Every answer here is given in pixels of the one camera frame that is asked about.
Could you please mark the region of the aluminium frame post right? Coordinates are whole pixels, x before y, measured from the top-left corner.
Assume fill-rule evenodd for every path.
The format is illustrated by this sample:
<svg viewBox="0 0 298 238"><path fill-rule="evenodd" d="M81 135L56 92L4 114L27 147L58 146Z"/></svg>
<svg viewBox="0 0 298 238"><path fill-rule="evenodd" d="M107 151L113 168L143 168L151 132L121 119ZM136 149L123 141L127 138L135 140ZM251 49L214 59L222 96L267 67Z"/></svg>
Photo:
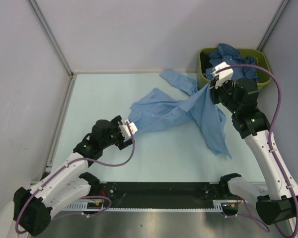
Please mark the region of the aluminium frame post right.
<svg viewBox="0 0 298 238"><path fill-rule="evenodd" d="M283 14L286 12L287 8L289 7L291 0L282 0L279 7L277 8L277 11L275 12L270 24L268 25L268 28L266 29L258 47L258 51L263 51L265 46L267 45L270 37L274 33L274 30L276 29L279 21L281 20Z"/></svg>

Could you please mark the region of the green plastic bin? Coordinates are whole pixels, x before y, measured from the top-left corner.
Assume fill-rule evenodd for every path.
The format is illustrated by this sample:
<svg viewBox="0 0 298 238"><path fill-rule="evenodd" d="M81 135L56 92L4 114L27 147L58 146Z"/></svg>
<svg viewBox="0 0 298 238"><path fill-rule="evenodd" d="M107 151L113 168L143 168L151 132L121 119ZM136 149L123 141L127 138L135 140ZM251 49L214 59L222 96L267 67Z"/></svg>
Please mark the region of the green plastic bin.
<svg viewBox="0 0 298 238"><path fill-rule="evenodd" d="M198 81L198 87L201 89L203 88L208 82L210 82L211 80L208 80L203 73L205 73L205 69L208 68L208 66L210 66L209 63L209 56L208 54L214 50L216 50L218 47L216 48L203 48L198 56L198 66L197 66L197 81ZM269 67L269 63L267 60L267 57L258 50L255 49L237 49L240 51L241 55L246 58L247 56L253 56L256 59L256 65L259 67L262 67L266 70L270 70ZM258 76L258 89L262 89L264 86L266 86L267 84L269 84L271 82L271 77L262 72L261 70L257 69L256 70L257 76Z"/></svg>

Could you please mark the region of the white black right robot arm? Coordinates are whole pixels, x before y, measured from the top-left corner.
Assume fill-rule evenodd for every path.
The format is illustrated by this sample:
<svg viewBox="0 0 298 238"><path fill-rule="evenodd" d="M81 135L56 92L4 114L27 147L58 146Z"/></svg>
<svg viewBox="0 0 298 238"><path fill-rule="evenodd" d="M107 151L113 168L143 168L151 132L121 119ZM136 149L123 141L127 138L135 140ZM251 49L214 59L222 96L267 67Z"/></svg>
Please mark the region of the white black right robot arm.
<svg viewBox="0 0 298 238"><path fill-rule="evenodd" d="M227 182L219 186L220 195L225 199L234 195L244 198L256 208L267 225L295 217L298 184L288 170L285 171L287 176L283 176L273 156L280 153L276 143L268 141L270 124L257 108L257 83L243 78L218 85L216 80L212 80L210 92L214 104L221 103L232 113L232 124L253 153L267 186L267 189L262 189L241 175L230 174L221 178Z"/></svg>

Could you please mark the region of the light blue long sleeve shirt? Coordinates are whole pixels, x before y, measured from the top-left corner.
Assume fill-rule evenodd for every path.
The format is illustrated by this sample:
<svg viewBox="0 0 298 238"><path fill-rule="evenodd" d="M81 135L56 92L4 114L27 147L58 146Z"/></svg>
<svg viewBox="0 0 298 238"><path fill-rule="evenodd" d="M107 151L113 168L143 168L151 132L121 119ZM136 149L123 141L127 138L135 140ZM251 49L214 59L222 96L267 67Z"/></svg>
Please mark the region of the light blue long sleeve shirt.
<svg viewBox="0 0 298 238"><path fill-rule="evenodd" d="M174 70L165 70L160 77L172 87L185 92L186 100L175 100L158 88L154 88L139 101L132 103L129 120L138 132L162 131L194 121L208 148L215 154L230 156L225 143L226 116L211 99L210 83L198 89L196 80Z"/></svg>

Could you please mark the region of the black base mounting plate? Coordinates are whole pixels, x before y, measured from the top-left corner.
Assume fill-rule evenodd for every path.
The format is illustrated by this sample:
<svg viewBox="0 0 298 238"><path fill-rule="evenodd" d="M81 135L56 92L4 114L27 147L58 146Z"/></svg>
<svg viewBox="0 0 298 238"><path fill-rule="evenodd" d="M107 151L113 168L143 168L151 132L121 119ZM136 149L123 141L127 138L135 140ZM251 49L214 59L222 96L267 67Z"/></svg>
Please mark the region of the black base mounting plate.
<svg viewBox="0 0 298 238"><path fill-rule="evenodd" d="M235 215L241 202L210 182L107 182L93 185L88 195L106 196L118 207L193 208L215 201L228 215Z"/></svg>

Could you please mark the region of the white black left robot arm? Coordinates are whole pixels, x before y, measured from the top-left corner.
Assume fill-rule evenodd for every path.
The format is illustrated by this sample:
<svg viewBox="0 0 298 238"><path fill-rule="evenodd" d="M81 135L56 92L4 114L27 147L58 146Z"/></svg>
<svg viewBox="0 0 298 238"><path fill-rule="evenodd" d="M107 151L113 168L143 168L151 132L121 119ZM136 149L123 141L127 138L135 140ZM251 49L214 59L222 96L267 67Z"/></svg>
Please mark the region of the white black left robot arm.
<svg viewBox="0 0 298 238"><path fill-rule="evenodd" d="M114 145L122 150L129 145L135 146L137 130L133 122L122 120L121 116L98 120L58 169L34 186L20 187L14 193L16 233L41 234L60 211L78 199L92 198L111 203L108 197L99 195L100 181L87 170L94 163L109 166L99 161L106 148Z"/></svg>

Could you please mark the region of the aluminium frame post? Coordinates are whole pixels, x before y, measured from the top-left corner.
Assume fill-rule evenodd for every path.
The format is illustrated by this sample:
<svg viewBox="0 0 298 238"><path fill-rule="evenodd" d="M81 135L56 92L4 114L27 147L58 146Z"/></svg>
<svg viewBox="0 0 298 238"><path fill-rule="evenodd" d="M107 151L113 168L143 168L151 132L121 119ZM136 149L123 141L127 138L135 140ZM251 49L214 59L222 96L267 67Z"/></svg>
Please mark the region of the aluminium frame post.
<svg viewBox="0 0 298 238"><path fill-rule="evenodd" d="M48 42L50 43L54 53L56 54L57 58L59 59L63 69L67 73L67 75L72 78L74 73L71 70L71 67L46 19L44 16L43 11L41 10L38 2L36 0L27 0L27 3L32 10L34 16L36 17L43 33L47 37Z"/></svg>
<svg viewBox="0 0 298 238"><path fill-rule="evenodd" d="M266 29L258 47L258 51L263 51L265 46L267 45L270 37L274 33L274 30L276 29L279 21L281 20L283 14L286 12L287 8L289 7L291 0L282 0L279 7L277 8L277 11L275 12L270 24L268 25L268 28Z"/></svg>

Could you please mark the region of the blue checkered shirt in bin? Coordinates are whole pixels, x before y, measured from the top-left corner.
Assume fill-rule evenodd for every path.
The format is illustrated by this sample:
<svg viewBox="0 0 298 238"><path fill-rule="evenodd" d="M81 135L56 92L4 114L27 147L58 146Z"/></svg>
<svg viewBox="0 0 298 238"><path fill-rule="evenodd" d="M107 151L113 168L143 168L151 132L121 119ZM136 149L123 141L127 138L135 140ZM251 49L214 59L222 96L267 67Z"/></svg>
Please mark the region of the blue checkered shirt in bin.
<svg viewBox="0 0 298 238"><path fill-rule="evenodd" d="M228 44L219 44L218 48L208 54L210 66L205 69L203 75L211 80L211 73L213 68L220 64L221 62L226 62L228 65L237 65L237 64L252 64L256 65L256 59L253 56L247 56L244 58L240 51ZM256 69L250 67L239 67L233 69L232 81L236 82L241 78L246 78L258 82L258 76Z"/></svg>

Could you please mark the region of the aluminium frame post left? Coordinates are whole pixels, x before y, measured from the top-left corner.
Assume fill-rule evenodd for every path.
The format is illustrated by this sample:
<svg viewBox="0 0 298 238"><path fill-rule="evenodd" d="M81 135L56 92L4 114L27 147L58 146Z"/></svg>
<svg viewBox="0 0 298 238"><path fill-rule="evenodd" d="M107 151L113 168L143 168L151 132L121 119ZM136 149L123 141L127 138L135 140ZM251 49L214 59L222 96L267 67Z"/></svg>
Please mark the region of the aluminium frame post left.
<svg viewBox="0 0 298 238"><path fill-rule="evenodd" d="M41 10L38 2L36 0L27 0L27 3L32 10L34 16L36 17L43 33L47 37L48 42L50 43L54 53L56 54L57 58L59 59L63 69L67 73L67 75L72 78L74 73L71 70L71 67L46 19L44 16L43 11Z"/></svg>

